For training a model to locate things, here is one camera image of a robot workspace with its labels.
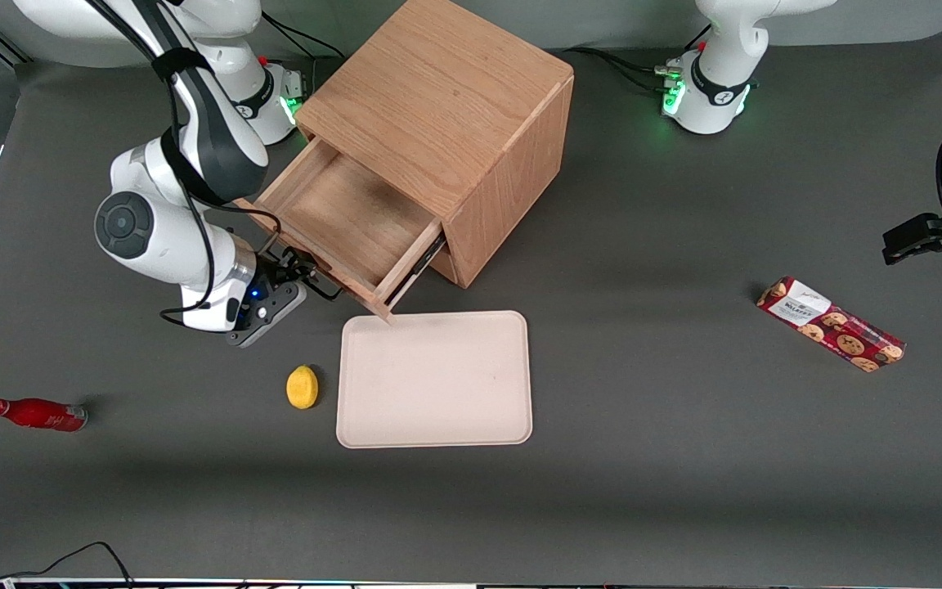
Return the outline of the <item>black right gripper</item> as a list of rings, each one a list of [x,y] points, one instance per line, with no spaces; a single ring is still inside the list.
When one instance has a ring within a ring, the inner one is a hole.
[[[274,254],[268,250],[257,254],[257,272],[255,272],[255,298],[269,299],[291,297],[298,293],[295,281],[303,283],[310,290],[316,290],[316,265],[304,263],[303,252],[285,247],[283,254]]]

